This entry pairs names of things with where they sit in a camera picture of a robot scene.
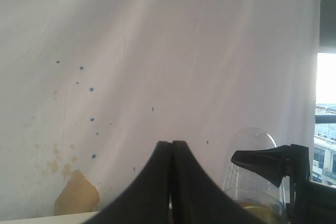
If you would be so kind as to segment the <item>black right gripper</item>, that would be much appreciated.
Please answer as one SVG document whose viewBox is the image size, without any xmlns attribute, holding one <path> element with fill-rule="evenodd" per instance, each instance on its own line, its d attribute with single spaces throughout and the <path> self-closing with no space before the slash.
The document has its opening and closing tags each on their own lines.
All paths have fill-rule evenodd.
<svg viewBox="0 0 336 224">
<path fill-rule="evenodd" d="M 290 223 L 335 224 L 335 188 L 311 180 L 309 149 L 292 144 L 258 151 L 236 151 L 231 162 L 260 175 L 277 188 L 289 177 Z"/>
</svg>

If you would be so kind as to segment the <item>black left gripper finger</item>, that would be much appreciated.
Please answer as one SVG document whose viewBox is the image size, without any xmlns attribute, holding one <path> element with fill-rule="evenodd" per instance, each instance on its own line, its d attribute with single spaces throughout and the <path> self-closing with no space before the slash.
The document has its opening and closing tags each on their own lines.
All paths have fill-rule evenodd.
<svg viewBox="0 0 336 224">
<path fill-rule="evenodd" d="M 172 144 L 159 141 L 136 179 L 89 223 L 168 223 Z"/>
</svg>

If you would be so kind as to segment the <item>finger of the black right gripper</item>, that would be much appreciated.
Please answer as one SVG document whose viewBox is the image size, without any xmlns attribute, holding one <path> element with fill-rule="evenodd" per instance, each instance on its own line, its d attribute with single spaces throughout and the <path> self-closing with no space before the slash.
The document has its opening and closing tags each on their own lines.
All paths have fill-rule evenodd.
<svg viewBox="0 0 336 224">
<path fill-rule="evenodd" d="M 174 223 L 260 223 L 211 180 L 186 142 L 172 143 L 170 183 Z"/>
</svg>

